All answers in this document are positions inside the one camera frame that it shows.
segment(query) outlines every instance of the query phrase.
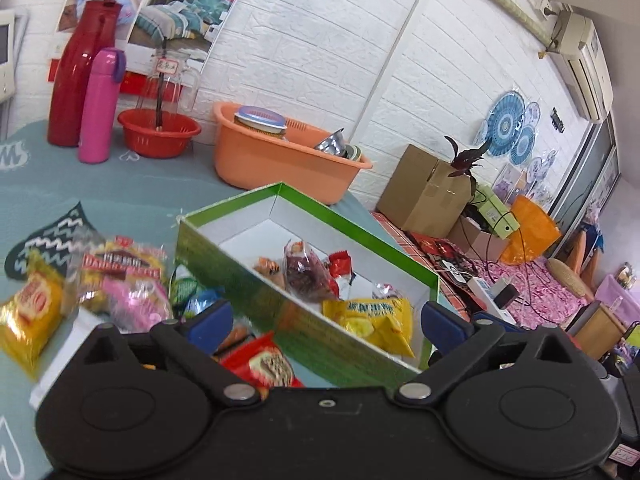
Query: beige cushion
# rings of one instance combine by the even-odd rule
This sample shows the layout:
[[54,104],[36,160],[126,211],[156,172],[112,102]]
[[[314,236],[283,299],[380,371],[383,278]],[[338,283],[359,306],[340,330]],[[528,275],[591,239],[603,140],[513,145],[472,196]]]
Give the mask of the beige cushion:
[[576,298],[593,295],[580,276],[573,272],[566,263],[556,260],[555,258],[551,258],[546,261],[546,268],[549,273],[558,280],[558,283],[570,290]]

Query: pink thermos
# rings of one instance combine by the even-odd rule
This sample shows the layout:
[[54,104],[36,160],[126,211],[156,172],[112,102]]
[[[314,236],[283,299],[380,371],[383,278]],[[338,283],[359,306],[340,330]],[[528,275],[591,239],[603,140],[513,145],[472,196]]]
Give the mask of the pink thermos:
[[80,126],[80,162],[98,164],[109,158],[113,118],[126,67],[124,52],[117,48],[104,48],[95,56]]

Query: ceiling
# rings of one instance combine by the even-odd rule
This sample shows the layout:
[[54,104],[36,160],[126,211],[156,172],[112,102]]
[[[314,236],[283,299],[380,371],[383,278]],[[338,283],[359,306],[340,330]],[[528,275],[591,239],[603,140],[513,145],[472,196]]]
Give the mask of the ceiling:
[[551,0],[591,18],[613,86],[613,119],[620,171],[640,188],[640,0]]

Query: orange bag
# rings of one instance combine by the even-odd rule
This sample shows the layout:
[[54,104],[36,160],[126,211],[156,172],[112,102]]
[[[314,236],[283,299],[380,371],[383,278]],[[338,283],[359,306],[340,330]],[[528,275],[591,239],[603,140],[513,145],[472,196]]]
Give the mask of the orange bag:
[[520,229],[509,236],[509,245],[500,256],[500,261],[504,264],[519,265],[524,261],[535,260],[561,235],[551,217],[538,204],[523,195],[516,197],[511,212],[520,224]]

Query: red bowl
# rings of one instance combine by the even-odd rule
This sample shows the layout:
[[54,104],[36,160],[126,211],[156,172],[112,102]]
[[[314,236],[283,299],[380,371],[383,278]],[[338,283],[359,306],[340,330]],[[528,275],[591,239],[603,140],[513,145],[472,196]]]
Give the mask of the red bowl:
[[124,142],[130,150],[149,158],[172,158],[180,155],[191,137],[202,130],[200,125],[185,115],[162,112],[162,131],[155,124],[156,111],[149,108],[124,110],[118,122],[124,129]]

